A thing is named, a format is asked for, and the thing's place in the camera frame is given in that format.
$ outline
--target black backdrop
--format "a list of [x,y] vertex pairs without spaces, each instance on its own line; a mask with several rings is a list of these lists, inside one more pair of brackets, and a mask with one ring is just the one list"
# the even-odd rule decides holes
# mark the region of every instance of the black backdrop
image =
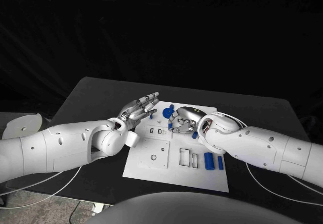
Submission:
[[2,98],[60,107],[90,76],[285,98],[303,117],[322,103],[322,11],[311,0],[2,1]]

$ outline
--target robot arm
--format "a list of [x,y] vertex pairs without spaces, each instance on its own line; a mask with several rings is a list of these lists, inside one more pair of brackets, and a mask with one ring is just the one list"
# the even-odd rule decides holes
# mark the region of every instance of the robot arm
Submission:
[[272,171],[289,174],[323,187],[323,146],[257,127],[240,128],[215,112],[198,126],[200,142],[218,154]]
[[132,101],[109,120],[64,124],[31,136],[0,140],[0,183],[34,173],[61,172],[136,147],[130,131],[156,110],[159,93]]

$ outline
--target black tabletop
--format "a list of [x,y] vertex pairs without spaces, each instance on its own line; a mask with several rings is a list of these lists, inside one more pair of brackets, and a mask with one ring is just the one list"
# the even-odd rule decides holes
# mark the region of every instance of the black tabletop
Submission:
[[[130,83],[91,77],[86,77],[80,81],[53,119],[51,126],[116,117],[123,106],[132,100],[153,92],[161,92],[159,99],[162,101],[217,107],[218,111],[236,116],[249,126],[256,126],[302,140],[309,140],[290,103],[285,99]],[[246,163],[228,154],[226,154],[226,166],[230,193],[224,193],[123,177],[129,150],[130,148],[125,146],[116,156],[100,159],[93,164],[86,165],[76,180],[58,195],[93,202],[116,204],[149,193],[166,191],[201,192],[254,203],[305,223],[323,222],[323,207],[289,201],[267,192],[254,181]],[[299,185],[288,175],[252,165],[250,167],[260,183],[273,192],[299,200],[323,203],[323,197]],[[64,172],[54,179],[29,188],[29,190],[45,194],[55,193],[67,184],[76,172],[77,169]],[[21,188],[44,180],[51,175],[28,175],[9,181],[8,186]]]

